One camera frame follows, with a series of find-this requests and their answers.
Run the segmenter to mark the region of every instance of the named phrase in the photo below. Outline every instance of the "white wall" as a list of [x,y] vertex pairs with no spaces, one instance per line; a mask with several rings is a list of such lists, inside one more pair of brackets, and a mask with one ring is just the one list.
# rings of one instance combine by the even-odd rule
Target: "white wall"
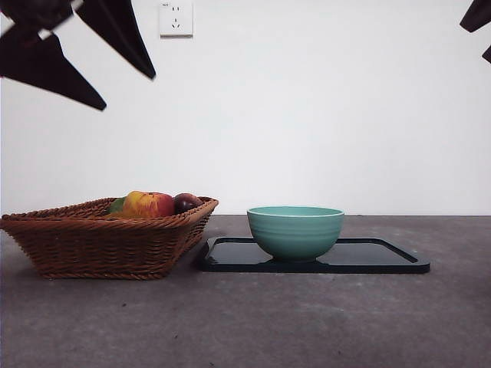
[[133,0],[154,82],[80,19],[58,30],[103,113],[4,80],[4,213],[140,189],[222,214],[491,214],[491,26],[460,28],[470,0],[195,0],[194,39],[171,40],[159,3]]

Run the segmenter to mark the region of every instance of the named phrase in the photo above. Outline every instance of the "bowl rim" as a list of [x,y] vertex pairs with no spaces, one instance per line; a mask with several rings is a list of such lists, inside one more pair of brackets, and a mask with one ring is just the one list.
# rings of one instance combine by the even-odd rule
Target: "bowl rim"
[[[329,215],[275,215],[268,213],[257,212],[260,209],[279,209],[279,208],[289,208],[289,209],[330,209],[336,211],[337,213],[331,213]],[[267,216],[267,217],[298,217],[298,218],[317,218],[317,217],[335,217],[344,215],[344,211],[340,209],[331,209],[329,207],[319,207],[315,205],[265,205],[261,207],[254,207],[247,210],[247,213],[252,213],[253,215]]]

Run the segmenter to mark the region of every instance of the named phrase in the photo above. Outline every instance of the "teal ceramic bowl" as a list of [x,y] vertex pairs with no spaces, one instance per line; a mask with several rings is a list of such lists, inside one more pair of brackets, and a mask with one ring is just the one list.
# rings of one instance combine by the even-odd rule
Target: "teal ceramic bowl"
[[344,212],[321,207],[258,207],[247,211],[259,247],[279,261],[314,261],[335,244]]

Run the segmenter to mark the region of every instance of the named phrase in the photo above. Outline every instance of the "apple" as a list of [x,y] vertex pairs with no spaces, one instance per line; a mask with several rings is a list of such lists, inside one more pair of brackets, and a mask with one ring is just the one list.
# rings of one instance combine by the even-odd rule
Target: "apple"
[[131,217],[164,217],[174,214],[172,196],[158,192],[130,192],[123,204],[123,214]]
[[176,214],[189,211],[199,205],[202,205],[203,201],[191,193],[180,193],[174,197],[174,212]]
[[123,211],[124,199],[126,197],[116,198],[109,206],[109,213],[118,213]]

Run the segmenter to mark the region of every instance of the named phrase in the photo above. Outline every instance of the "basket rim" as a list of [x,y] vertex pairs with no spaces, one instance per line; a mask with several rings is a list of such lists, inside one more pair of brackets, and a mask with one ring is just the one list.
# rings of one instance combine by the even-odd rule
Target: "basket rim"
[[184,225],[184,223],[193,223],[198,221],[204,212],[212,211],[218,204],[219,201],[217,199],[207,197],[207,196],[199,196],[198,198],[202,199],[204,203],[195,207],[194,209],[190,209],[186,212],[164,216],[164,217],[150,217],[150,218],[121,218],[121,217],[110,217],[110,216],[59,216],[59,215],[46,215],[49,212],[63,212],[70,211],[77,207],[90,207],[91,205],[98,205],[102,202],[112,202],[117,197],[107,197],[102,199],[95,199],[92,201],[82,202],[75,205],[66,205],[63,207],[57,207],[52,209],[42,209],[38,211],[30,211],[25,213],[12,213],[10,215],[3,215],[2,220],[0,222],[63,222],[63,223],[111,223],[111,224],[153,224],[153,225],[172,225],[176,224],[178,226]]

